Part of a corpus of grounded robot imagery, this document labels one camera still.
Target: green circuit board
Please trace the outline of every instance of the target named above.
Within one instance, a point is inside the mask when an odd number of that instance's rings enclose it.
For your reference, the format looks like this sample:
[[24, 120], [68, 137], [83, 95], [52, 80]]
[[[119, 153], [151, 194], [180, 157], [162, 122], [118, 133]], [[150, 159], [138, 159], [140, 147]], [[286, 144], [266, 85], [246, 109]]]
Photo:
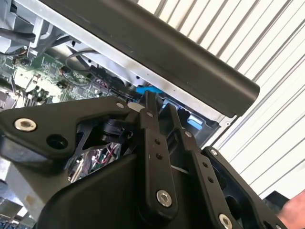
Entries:
[[[90, 83], [90, 79], [79, 72], [71, 71], [63, 77], [60, 72], [63, 66], [48, 54], [26, 60], [0, 57], [0, 77], [10, 82], [13, 76], [16, 85], [27, 91], [39, 87], [48, 92], [53, 103], [111, 95], [101, 82]], [[66, 87], [59, 87], [59, 82], [64, 82]]]

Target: white corrugated panel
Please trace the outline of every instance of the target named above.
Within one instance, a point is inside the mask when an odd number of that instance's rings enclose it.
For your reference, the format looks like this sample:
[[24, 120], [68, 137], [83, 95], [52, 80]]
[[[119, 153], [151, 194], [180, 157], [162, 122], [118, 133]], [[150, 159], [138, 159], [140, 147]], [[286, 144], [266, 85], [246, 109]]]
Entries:
[[305, 188], [305, 1], [139, 0], [261, 87], [214, 145], [264, 198]]

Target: red wire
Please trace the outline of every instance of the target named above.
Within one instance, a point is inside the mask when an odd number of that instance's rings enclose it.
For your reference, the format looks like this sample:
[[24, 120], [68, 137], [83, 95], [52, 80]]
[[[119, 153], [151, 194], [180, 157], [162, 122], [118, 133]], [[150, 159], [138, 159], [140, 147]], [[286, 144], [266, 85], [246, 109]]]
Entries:
[[106, 160], [111, 156], [111, 154], [114, 152], [114, 150], [115, 150], [115, 147], [111, 149], [109, 155], [102, 160], [101, 164], [106, 162]]

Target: hand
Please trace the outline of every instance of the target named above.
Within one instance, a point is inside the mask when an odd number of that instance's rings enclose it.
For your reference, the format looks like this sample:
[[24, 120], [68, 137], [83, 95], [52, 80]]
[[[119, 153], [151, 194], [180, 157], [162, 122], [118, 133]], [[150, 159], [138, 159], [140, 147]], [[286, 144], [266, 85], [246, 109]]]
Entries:
[[288, 201], [278, 215], [288, 229], [305, 228], [305, 190]]

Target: silver bolt head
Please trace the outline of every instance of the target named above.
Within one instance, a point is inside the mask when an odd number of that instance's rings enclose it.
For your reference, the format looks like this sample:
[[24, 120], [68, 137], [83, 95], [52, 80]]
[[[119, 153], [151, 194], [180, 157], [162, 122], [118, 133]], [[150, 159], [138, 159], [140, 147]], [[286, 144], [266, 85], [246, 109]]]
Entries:
[[157, 200], [164, 207], [169, 208], [172, 205], [172, 197], [164, 190], [157, 191]]
[[217, 156], [217, 155], [218, 155], [217, 152], [216, 152], [215, 150], [213, 150], [213, 149], [211, 149], [211, 153], [212, 153], [214, 156]]
[[153, 117], [153, 114], [150, 112], [146, 112], [149, 117]]
[[122, 108], [122, 109], [124, 108], [124, 105], [121, 104], [121, 103], [117, 103], [116, 105], [117, 105], [119, 108]]
[[24, 132], [31, 132], [37, 128], [36, 123], [28, 118], [17, 119], [14, 123], [14, 126], [17, 130]]
[[219, 215], [219, 220], [225, 229], [232, 229], [233, 224], [225, 214]]
[[188, 137], [192, 137], [192, 134], [191, 134], [191, 132], [189, 132], [189, 131], [185, 131], [185, 134], [186, 134], [186, 136], [188, 136]]

